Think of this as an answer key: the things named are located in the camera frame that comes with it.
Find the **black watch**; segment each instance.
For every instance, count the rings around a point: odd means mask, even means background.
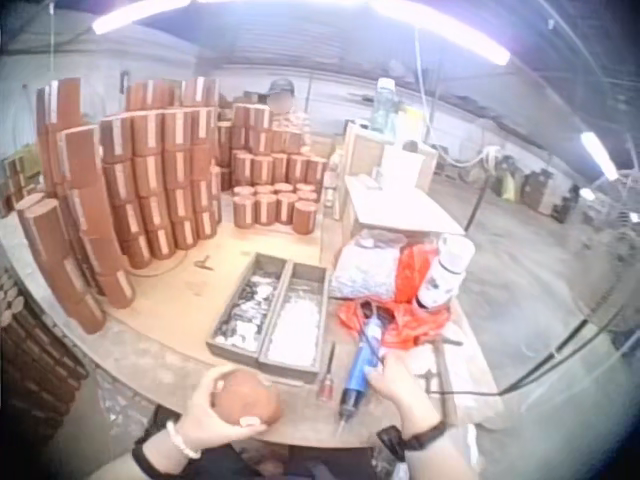
[[[376,435],[382,442],[389,453],[393,455],[399,462],[404,462],[405,452],[415,452],[424,450],[433,442],[442,437],[447,431],[447,424],[440,421],[435,427],[426,432],[418,433],[413,437],[405,440],[402,438],[402,432],[395,425],[383,428]]]

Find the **tray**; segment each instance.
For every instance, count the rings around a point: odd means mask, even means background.
[[[326,268],[306,265],[303,263],[291,262],[292,266],[288,272],[286,283],[278,297],[277,304],[272,312],[272,318],[267,330],[266,339],[262,343],[260,355],[258,356],[259,369],[269,375],[299,380],[304,383],[314,383],[320,373],[320,362],[322,361],[322,346],[324,343],[324,331],[327,317],[327,302],[329,293],[330,272]],[[318,337],[316,339],[316,355],[310,366],[299,366],[282,363],[268,358],[271,337],[278,323],[278,318],[287,302],[287,293],[296,280],[311,282],[318,286]]]
[[[215,322],[213,328],[211,329],[211,333],[207,337],[207,347],[209,348],[209,351],[211,351],[211,353],[219,357],[226,358],[227,360],[231,360],[232,362],[240,363],[249,367],[257,367],[258,355],[262,350],[262,345],[265,342],[265,338],[267,338],[267,332],[269,331],[269,325],[273,317],[273,311],[281,296],[282,289],[284,288],[286,280],[289,277],[290,269],[291,264],[285,259],[272,257],[270,255],[264,255],[262,253],[255,253],[253,255],[253,257],[249,261],[249,264],[245,268],[233,294],[229,298],[227,306],[225,307],[222,314],[218,317],[218,320]],[[262,335],[260,337],[260,340],[258,341],[256,350],[251,351],[234,345],[227,345],[226,343],[216,342],[215,338],[217,337],[216,332],[218,329],[218,325],[229,318],[229,316],[231,315],[231,311],[236,306],[238,297],[240,296],[243,287],[256,271],[266,271],[279,275],[278,285],[271,299],[269,309],[267,310],[262,328]]]

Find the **patterned shirt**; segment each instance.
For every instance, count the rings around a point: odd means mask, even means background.
[[[298,111],[293,107],[287,113],[274,113],[272,125],[276,130],[291,130],[302,133],[302,141],[305,146],[311,145],[311,125],[309,115]]]

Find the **white bottle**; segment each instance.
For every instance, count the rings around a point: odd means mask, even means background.
[[[475,253],[476,247],[467,237],[442,235],[438,242],[438,256],[418,290],[416,304],[426,310],[447,305],[458,293]]]

